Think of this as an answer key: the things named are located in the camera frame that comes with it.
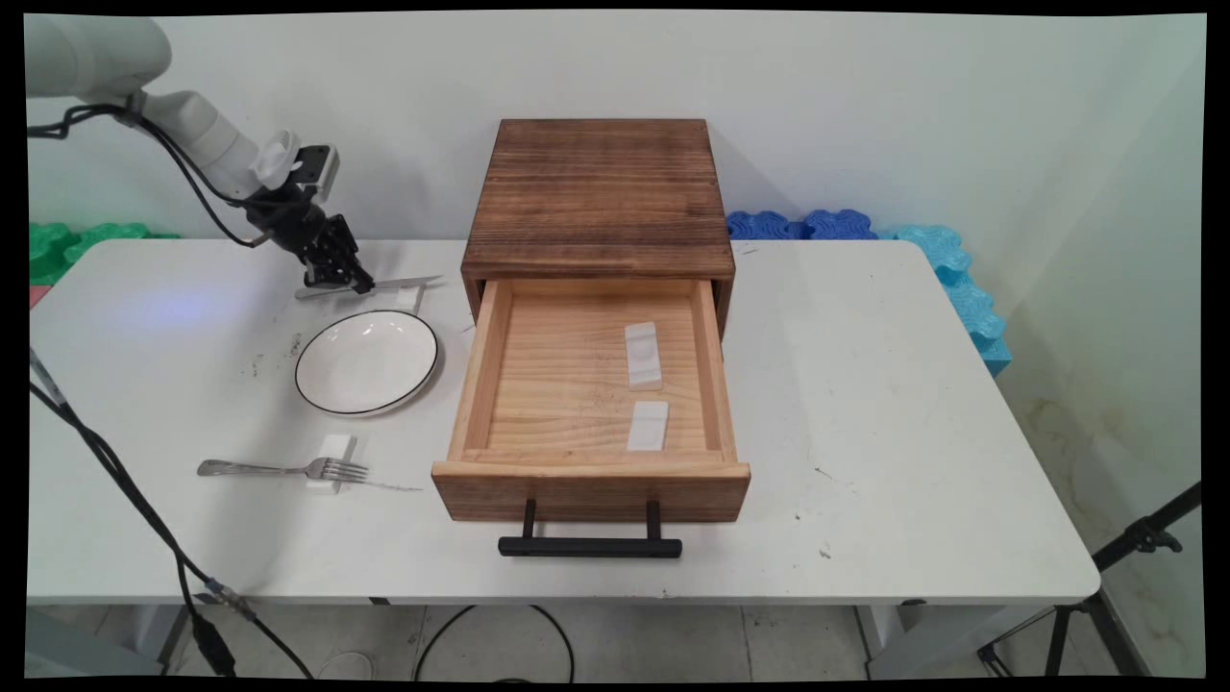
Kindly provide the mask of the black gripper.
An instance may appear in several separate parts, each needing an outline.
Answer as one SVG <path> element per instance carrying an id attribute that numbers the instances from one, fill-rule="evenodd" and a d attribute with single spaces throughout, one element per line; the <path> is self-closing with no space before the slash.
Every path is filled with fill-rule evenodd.
<path id="1" fill-rule="evenodd" d="M 261 189 L 245 200 L 248 222 L 260 236 L 303 261 L 303 286 L 351 288 L 371 293 L 373 277 L 357 258 L 357 242 L 341 214 L 325 216 L 315 203 L 317 187 Z M 325 240 L 317 240 L 325 232 Z"/>

